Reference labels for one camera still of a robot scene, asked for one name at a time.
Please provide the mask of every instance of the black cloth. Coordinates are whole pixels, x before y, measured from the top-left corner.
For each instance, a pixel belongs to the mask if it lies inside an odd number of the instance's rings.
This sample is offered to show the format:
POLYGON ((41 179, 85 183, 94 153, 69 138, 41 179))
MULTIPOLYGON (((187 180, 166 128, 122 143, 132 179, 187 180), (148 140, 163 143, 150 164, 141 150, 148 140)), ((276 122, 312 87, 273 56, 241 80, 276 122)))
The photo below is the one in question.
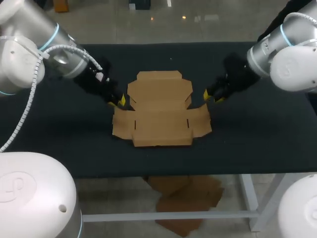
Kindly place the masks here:
MULTIPOLYGON (((253 43, 88 45, 112 62, 110 75, 126 92, 139 71, 179 70, 193 84, 193 107, 224 73, 223 58, 253 43)), ((0 100, 0 141, 8 139, 29 90, 0 100)), ((112 133, 113 109, 74 82, 47 77, 8 151, 31 151, 62 162, 75 178, 144 175, 248 174, 317 171, 317 118, 302 93, 261 80, 230 100, 209 102, 213 132, 189 147, 135 148, 112 133)))

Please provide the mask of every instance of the robotic arm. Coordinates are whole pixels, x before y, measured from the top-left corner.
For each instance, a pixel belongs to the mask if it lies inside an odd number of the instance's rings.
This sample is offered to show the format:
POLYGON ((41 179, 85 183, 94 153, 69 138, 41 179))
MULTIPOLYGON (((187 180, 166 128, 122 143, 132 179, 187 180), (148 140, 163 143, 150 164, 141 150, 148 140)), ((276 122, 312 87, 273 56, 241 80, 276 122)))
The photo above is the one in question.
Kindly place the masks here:
POLYGON ((205 91, 215 102, 270 77, 287 91, 314 92, 317 75, 317 1, 288 14, 284 23, 248 50, 246 59, 232 53, 224 60, 226 75, 205 91))
MULTIPOLYGON (((86 92, 100 95, 106 102, 124 104, 117 83, 108 77, 109 62, 97 59, 102 70, 77 51, 51 46, 71 46, 86 52, 58 23, 50 19, 32 0, 4 0, 0 4, 0 97, 30 88, 34 66, 42 55, 63 78, 73 79, 86 92)), ((37 83, 45 74, 43 63, 37 83)))

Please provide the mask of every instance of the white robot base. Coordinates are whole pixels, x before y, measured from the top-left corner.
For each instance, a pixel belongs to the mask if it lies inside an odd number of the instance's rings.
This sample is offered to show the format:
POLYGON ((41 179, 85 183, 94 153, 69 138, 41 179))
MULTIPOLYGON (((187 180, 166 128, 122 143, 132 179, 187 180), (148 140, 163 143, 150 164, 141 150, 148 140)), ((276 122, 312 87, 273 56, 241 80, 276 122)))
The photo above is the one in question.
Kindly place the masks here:
POLYGON ((0 154, 0 237, 84 238, 74 180, 57 160, 0 154))

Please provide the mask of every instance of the cardboard flap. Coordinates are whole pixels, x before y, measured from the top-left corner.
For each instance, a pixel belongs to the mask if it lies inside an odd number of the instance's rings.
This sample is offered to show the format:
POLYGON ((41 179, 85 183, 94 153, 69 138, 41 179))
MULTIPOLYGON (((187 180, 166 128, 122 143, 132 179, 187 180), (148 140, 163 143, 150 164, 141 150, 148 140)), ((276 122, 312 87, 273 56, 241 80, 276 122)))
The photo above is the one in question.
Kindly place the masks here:
POLYGON ((189 127, 193 130, 194 137, 202 137, 211 132, 211 119, 207 104, 202 105, 200 108, 189 109, 186 112, 189 127))
POLYGON ((112 134, 122 139, 131 140, 134 131, 135 111, 125 111, 118 107, 112 119, 112 134))
POLYGON ((149 79, 182 79, 179 71, 142 71, 137 75, 137 80, 149 79))
POLYGON ((140 72, 138 79, 128 85, 131 106, 146 111, 188 108, 192 83, 181 76, 178 71, 140 72))

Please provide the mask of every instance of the table leg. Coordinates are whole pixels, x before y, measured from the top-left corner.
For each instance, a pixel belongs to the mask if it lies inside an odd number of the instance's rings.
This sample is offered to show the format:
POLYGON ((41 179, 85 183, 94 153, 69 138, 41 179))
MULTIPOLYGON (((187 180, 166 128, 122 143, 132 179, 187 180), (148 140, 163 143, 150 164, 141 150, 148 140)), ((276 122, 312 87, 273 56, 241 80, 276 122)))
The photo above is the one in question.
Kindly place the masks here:
POLYGON ((259 204, 251 175, 239 175, 239 179, 247 209, 249 211, 256 211, 259 204))
POLYGON ((275 214, 283 194, 289 188, 289 186, 297 180, 297 178, 297 174, 275 175, 270 187, 258 206, 257 211, 259 216, 250 219, 251 231, 259 232, 265 228, 267 222, 275 214))

